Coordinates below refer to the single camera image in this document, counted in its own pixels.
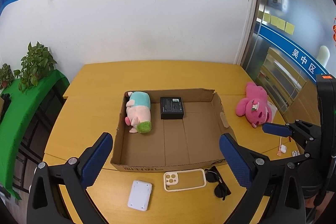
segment white wall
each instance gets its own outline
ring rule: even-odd
[[[17,69],[28,43],[39,41],[70,81],[84,64],[97,62],[237,63],[255,1],[18,0],[0,16],[0,54]]]

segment plush toy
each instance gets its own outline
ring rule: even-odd
[[[253,82],[248,82],[246,84],[246,98],[239,101],[236,114],[238,116],[245,115],[254,128],[259,124],[270,122],[272,111],[267,104],[266,90]]]
[[[146,92],[128,92],[129,101],[126,103],[127,117],[125,122],[132,126],[130,133],[148,133],[152,129],[151,100]]]

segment cardboard box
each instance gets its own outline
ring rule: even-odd
[[[230,133],[221,99],[214,90],[144,90],[151,99],[152,130],[129,133],[123,100],[111,164],[120,171],[167,172],[223,164],[219,138]],[[160,97],[181,97],[184,118],[161,120]]]

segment sticky note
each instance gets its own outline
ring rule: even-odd
[[[278,23],[277,23],[277,27],[280,29],[280,30],[285,30],[285,25],[286,25],[286,21],[281,19],[281,18],[278,18]]]
[[[268,13],[264,13],[264,21],[270,23],[271,21],[271,15]]]
[[[294,33],[294,28],[295,26],[293,24],[290,24],[289,22],[286,23],[286,28],[285,28],[285,32],[289,33],[291,35],[293,35]]]
[[[258,18],[263,18],[263,11],[258,11]]]
[[[276,16],[271,16],[271,24],[274,26],[278,25],[278,18]]]

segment blue gripper pad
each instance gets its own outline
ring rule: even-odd
[[[288,128],[288,126],[283,126],[281,124],[267,122],[263,124],[262,130],[265,133],[281,137],[292,136],[292,131]]]
[[[95,143],[90,148],[94,148],[91,151],[91,155],[85,164],[81,168],[81,185],[83,189],[92,186],[98,177],[100,170],[103,168],[106,159],[112,151],[113,139],[108,133],[105,134],[99,143]]]
[[[225,135],[219,139],[219,148],[239,185],[248,189],[252,184],[251,170],[238,150]]]

